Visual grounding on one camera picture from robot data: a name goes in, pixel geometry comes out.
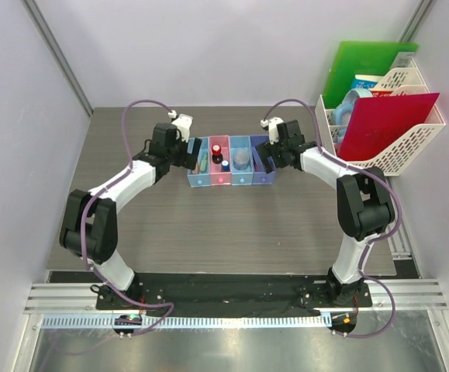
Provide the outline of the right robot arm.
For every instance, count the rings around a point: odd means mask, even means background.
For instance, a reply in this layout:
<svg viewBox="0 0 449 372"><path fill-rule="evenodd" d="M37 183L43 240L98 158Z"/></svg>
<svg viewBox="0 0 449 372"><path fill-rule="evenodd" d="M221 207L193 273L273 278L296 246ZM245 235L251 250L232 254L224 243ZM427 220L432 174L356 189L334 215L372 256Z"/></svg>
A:
<svg viewBox="0 0 449 372"><path fill-rule="evenodd" d="M263 119L261 128L268 132L268 139L256 145L256 151L266 172L291 166L336 191L343 239L326 276L326 296L333 305L349 305L364 283L368 254L395 219L384 174L377 167L354 167L317 143L308 143L296 120Z"/></svg>

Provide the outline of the light blue drawer box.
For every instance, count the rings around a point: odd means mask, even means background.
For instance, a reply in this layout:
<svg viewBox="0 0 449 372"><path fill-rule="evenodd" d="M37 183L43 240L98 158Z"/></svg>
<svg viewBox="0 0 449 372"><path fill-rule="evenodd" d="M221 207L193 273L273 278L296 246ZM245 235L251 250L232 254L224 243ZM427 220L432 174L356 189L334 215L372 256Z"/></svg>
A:
<svg viewBox="0 0 449 372"><path fill-rule="evenodd" d="M202 144L194 170L187 173L188 183L192 188L210 187L209 176L209 138L202 137Z"/></svg>

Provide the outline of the red ink bottle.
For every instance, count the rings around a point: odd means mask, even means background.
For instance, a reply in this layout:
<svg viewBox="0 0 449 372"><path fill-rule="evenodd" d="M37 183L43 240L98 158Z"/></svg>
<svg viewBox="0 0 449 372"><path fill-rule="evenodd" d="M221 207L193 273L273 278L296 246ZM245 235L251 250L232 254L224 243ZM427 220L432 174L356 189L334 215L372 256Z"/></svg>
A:
<svg viewBox="0 0 449 372"><path fill-rule="evenodd" d="M219 144L214 144L211 147L212 161L215 164L220 164L223 161L222 147Z"/></svg>

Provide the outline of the orange utility knife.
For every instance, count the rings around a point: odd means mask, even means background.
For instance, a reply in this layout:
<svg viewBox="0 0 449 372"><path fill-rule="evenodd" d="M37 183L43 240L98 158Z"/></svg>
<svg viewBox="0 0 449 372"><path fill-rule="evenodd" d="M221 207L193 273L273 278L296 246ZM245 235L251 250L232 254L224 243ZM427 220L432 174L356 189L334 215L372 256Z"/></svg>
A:
<svg viewBox="0 0 449 372"><path fill-rule="evenodd" d="M200 166L199 163L195 164L195 168L192 171L193 174L199 174L200 173Z"/></svg>

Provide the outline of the green correction tape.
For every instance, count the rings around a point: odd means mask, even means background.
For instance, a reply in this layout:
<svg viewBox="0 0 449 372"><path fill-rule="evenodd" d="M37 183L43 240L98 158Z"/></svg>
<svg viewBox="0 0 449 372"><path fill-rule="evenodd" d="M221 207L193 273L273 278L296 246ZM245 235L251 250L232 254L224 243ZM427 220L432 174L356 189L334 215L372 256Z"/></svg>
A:
<svg viewBox="0 0 449 372"><path fill-rule="evenodd" d="M208 171L208 166L209 166L209 154L208 153L204 153L202 155L202 159L200 161L200 172L201 173L206 173Z"/></svg>

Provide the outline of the purple drawer box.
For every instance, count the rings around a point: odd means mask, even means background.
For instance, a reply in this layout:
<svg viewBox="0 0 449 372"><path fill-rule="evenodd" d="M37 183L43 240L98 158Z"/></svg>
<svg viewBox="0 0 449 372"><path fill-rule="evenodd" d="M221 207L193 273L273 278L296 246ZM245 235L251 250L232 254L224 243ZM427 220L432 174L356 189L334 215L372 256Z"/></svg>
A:
<svg viewBox="0 0 449 372"><path fill-rule="evenodd" d="M258 155L256 146L268 141L267 135L252 135L250 136L250 146L254 161L254 176L252 180L253 185L266 185L272 184L275 179L275 164L271 157L268 158L269 164L271 166L272 172L267 173L264 169L264 165Z"/></svg>

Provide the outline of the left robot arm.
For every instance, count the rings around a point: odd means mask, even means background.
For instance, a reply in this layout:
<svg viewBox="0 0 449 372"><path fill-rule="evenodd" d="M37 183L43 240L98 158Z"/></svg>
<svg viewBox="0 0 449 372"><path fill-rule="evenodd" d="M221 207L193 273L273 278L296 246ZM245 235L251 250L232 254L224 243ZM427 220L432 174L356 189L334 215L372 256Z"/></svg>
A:
<svg viewBox="0 0 449 372"><path fill-rule="evenodd" d="M60 229L59 243L80 257L114 291L125 309L141 305L142 287L136 273L117 250L118 214L140 192L154 186L171 167L195 168L202 141L188 152L192 117L180 115L154 127L148 148L130 159L116 176L89 191L72 191Z"/></svg>

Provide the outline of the clear paper clip jar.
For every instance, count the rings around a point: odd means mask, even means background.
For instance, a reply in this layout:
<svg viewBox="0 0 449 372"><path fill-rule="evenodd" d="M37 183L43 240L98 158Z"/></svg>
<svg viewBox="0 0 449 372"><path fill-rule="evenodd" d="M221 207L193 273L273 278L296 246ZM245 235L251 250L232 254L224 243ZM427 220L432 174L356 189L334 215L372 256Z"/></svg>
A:
<svg viewBox="0 0 449 372"><path fill-rule="evenodd" d="M236 171L250 170L251 155L248 149L239 148L232 155L233 169Z"/></svg>

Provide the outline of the pink drawer box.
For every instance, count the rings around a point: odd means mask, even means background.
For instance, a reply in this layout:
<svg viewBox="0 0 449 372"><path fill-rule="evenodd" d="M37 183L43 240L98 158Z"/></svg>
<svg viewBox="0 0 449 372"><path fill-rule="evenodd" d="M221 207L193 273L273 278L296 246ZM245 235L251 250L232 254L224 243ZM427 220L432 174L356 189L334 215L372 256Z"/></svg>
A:
<svg viewBox="0 0 449 372"><path fill-rule="evenodd" d="M230 163L230 137L229 136L210 136L209 137L209 176L212 186L228 185L231 183L231 171L222 172L221 163L215 164L212 161L211 147L219 144L222 147L223 160Z"/></svg>

